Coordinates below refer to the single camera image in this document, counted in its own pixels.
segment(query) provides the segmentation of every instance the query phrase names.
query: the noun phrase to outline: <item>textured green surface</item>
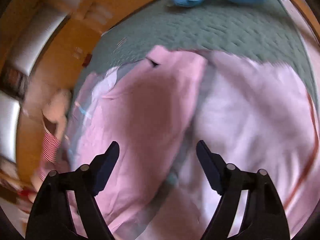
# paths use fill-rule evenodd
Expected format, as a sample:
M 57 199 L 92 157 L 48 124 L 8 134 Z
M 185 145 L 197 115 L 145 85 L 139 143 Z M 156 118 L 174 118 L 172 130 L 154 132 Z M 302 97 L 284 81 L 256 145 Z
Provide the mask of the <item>textured green surface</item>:
M 158 0 L 105 34 L 89 66 L 82 71 L 75 93 L 91 71 L 102 73 L 112 66 L 141 59 L 160 44 L 168 49 L 220 49 L 256 61 L 285 61 L 317 102 L 307 54 L 278 0 L 255 6 L 209 0 L 196 8 L 173 8 L 168 3 Z

